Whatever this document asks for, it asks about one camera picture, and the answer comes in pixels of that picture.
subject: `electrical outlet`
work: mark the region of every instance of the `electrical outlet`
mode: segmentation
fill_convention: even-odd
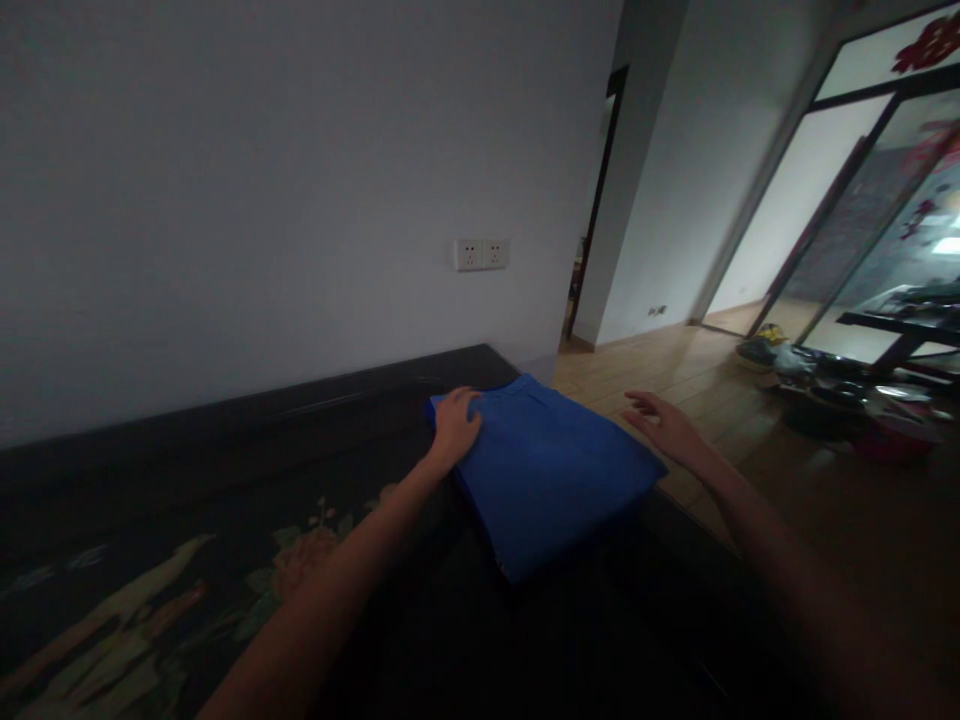
[[[483,241],[483,269],[499,270],[510,264],[509,240]]]
[[[483,250],[479,240],[457,240],[453,251],[457,272],[483,270]]]

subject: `black table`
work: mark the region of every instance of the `black table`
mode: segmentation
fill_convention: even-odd
[[[899,319],[851,310],[838,317],[837,322],[843,325],[861,325],[876,330],[886,330],[900,335],[873,364],[873,370],[880,374],[890,373],[908,362],[924,343],[935,342],[960,347],[960,329],[944,325],[941,318]]]
[[[104,716],[192,717],[281,602],[278,573],[291,577],[300,544],[332,547],[429,447],[426,399],[517,375],[475,346],[0,454],[0,711],[83,698]],[[158,567],[152,590],[129,585]],[[103,605],[125,587],[139,595]],[[117,661],[121,650],[129,658],[113,676],[69,682],[98,652]],[[507,707],[823,712],[753,578],[658,491],[634,519],[512,589],[445,483],[317,713]]]

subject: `baseboard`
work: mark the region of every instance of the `baseboard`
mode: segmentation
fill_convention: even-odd
[[[651,335],[656,332],[662,332],[664,330],[669,330],[671,328],[677,327],[688,327],[690,325],[689,320],[683,320],[678,323],[671,323],[670,325],[663,325],[662,327],[654,328],[653,330],[646,330],[642,333],[637,333],[636,335],[631,335],[630,337],[620,338],[619,340],[612,340],[608,343],[600,343],[599,345],[591,345],[593,348],[592,352],[600,352],[601,350],[609,350],[610,348],[617,347],[618,345],[629,345],[632,342],[636,342],[639,338],[642,338],[644,335]]]
[[[597,346],[596,346],[596,345],[594,345],[594,344],[593,344],[592,342],[590,342],[589,340],[584,340],[584,339],[581,338],[581,337],[577,337],[577,336],[574,335],[573,333],[570,334],[570,338],[567,340],[567,342],[569,342],[569,343],[570,343],[571,345],[573,345],[574,347],[581,348],[582,350],[586,350],[587,352],[596,352],[596,351],[597,351]]]

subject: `hand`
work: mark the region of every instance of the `hand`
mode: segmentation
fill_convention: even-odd
[[[624,393],[639,412],[627,410],[623,417],[647,436],[653,446],[701,480],[714,475],[727,461],[693,426],[682,410],[653,393]]]
[[[427,453],[427,460],[435,463],[444,474],[453,469],[477,440],[483,418],[479,412],[473,413],[473,419],[468,419],[467,414],[470,401],[480,395],[468,387],[461,387],[437,405],[437,435]]]

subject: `blue cloth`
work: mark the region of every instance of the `blue cloth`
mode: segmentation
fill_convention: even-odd
[[[430,399],[436,420],[443,396]],[[529,375],[471,404],[483,428],[457,466],[511,583],[640,500],[667,469],[615,423]]]

